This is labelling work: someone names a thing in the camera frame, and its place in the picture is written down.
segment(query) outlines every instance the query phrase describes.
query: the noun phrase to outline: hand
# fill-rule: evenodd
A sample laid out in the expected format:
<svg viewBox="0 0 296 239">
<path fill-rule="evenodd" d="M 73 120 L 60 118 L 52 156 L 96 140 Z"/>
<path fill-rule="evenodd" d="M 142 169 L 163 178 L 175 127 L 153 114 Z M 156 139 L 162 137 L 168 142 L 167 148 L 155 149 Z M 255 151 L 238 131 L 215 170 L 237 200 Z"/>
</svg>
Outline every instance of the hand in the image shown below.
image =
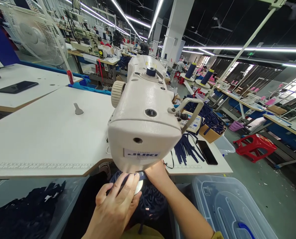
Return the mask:
<svg viewBox="0 0 296 239">
<path fill-rule="evenodd" d="M 165 195 L 165 190 L 173 184 L 162 160 L 145 170 L 149 181 Z"/>
<path fill-rule="evenodd" d="M 139 174 L 130 174 L 119 193 L 121 184 L 127 175 L 127 173 L 122 173 L 115 184 L 105 184 L 99 190 L 93 217 L 82 239 L 111 239 L 122 235 L 141 196 L 141 192 L 134 196 Z"/>
</svg>

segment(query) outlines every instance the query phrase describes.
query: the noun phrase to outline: person's left hand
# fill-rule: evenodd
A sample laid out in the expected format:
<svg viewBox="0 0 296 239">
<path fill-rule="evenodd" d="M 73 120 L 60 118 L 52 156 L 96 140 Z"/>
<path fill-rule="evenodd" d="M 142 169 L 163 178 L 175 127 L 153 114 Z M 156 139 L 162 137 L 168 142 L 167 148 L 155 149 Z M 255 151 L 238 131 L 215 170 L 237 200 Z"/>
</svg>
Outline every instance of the person's left hand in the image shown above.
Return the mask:
<svg viewBox="0 0 296 239">
<path fill-rule="evenodd" d="M 96 208 L 82 239 L 119 238 L 138 206 L 141 192 L 135 194 L 139 174 L 130 174 L 119 193 L 127 173 L 122 173 L 115 184 L 102 186 L 96 196 Z"/>
</svg>

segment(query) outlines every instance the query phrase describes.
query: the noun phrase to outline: support pillar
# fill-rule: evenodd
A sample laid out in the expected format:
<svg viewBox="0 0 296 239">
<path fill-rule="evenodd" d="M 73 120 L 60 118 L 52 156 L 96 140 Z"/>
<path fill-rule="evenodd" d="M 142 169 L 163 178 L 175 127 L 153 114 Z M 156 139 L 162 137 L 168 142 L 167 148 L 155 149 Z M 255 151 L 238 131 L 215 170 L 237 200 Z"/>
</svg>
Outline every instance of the support pillar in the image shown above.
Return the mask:
<svg viewBox="0 0 296 239">
<path fill-rule="evenodd" d="M 168 65 L 172 65 L 179 60 L 182 52 L 182 36 L 185 31 L 188 18 L 193 6 L 194 0 L 174 0 L 168 29 L 162 48 L 161 57 L 167 54 Z"/>
<path fill-rule="evenodd" d="M 155 32 L 154 32 L 154 38 L 153 38 L 153 40 L 155 40 L 155 41 L 159 41 L 159 39 L 160 39 L 162 22 L 163 22 L 163 19 L 157 18 Z"/>
</svg>

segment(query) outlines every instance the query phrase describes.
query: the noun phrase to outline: juki logo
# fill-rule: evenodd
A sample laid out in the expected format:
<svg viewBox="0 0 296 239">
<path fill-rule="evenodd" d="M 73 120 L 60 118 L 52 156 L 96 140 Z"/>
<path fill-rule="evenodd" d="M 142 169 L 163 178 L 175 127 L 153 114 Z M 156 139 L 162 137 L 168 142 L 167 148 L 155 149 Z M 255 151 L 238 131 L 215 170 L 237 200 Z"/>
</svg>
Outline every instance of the juki logo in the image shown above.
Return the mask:
<svg viewBox="0 0 296 239">
<path fill-rule="evenodd" d="M 132 153 L 128 154 L 129 156 L 146 156 L 146 157 L 157 157 L 158 154 L 149 154 L 149 153 Z"/>
</svg>

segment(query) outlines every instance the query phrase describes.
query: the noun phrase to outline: container lid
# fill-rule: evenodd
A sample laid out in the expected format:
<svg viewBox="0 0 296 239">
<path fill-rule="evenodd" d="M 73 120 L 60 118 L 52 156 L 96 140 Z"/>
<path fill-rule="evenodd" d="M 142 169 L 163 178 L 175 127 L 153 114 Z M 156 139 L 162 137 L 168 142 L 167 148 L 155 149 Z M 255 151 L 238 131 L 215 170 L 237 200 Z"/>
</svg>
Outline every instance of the container lid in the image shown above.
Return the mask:
<svg viewBox="0 0 296 239">
<path fill-rule="evenodd" d="M 214 144 L 218 147 L 222 154 L 235 153 L 235 148 L 224 136 L 216 139 Z"/>
<path fill-rule="evenodd" d="M 245 186 L 235 178 L 201 175 L 193 190 L 200 213 L 225 239 L 277 239 Z"/>
</svg>

